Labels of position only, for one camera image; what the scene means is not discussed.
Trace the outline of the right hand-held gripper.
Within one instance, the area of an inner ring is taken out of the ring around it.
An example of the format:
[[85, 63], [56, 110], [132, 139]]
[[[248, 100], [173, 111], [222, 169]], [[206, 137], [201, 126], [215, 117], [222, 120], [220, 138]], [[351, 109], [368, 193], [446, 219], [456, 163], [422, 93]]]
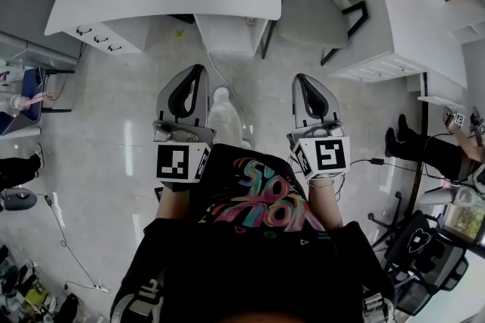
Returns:
[[343, 122], [338, 121], [340, 108], [336, 97], [305, 74], [295, 76], [292, 93], [297, 129], [287, 138], [304, 178], [334, 179], [345, 174], [350, 165], [350, 139], [344, 135]]

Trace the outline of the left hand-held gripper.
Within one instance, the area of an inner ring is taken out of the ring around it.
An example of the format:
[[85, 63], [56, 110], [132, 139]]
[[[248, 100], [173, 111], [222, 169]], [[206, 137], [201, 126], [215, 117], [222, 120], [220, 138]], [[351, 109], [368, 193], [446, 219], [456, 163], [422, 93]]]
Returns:
[[206, 125], [209, 112], [208, 72], [195, 64], [177, 74], [160, 91], [153, 122], [158, 145], [156, 175], [162, 182], [198, 183], [207, 163], [216, 132], [172, 122]]

